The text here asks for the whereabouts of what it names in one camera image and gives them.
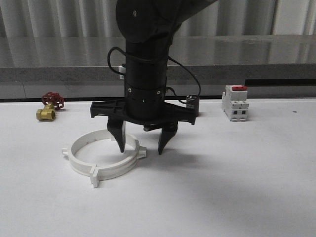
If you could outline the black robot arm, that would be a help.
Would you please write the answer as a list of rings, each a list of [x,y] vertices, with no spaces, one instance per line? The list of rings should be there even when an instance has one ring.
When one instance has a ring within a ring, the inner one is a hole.
[[[181,24],[211,4],[209,0],[119,0],[116,21],[125,38],[124,98],[93,102],[92,117],[107,116],[107,128],[121,151],[125,122],[145,131],[160,129],[158,152],[176,135],[178,122],[195,123],[199,96],[174,105],[165,101],[169,47]]]

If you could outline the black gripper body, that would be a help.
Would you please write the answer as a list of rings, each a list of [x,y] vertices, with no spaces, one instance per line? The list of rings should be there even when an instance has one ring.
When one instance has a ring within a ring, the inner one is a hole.
[[[197,113],[192,108],[164,101],[164,87],[154,90],[125,87],[125,98],[93,102],[91,117],[107,116],[108,129],[122,129],[125,121],[144,126],[145,131],[175,128],[178,122],[195,124]]]

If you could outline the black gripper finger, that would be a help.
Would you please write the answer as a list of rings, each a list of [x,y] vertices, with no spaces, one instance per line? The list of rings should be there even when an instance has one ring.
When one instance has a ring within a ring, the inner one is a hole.
[[[120,148],[120,152],[123,153],[125,151],[126,143],[125,121],[114,117],[108,117],[107,129],[115,138]]]
[[[158,153],[162,154],[162,151],[166,144],[176,135],[177,133],[177,123],[167,123],[165,124],[160,133],[159,142],[158,142]]]

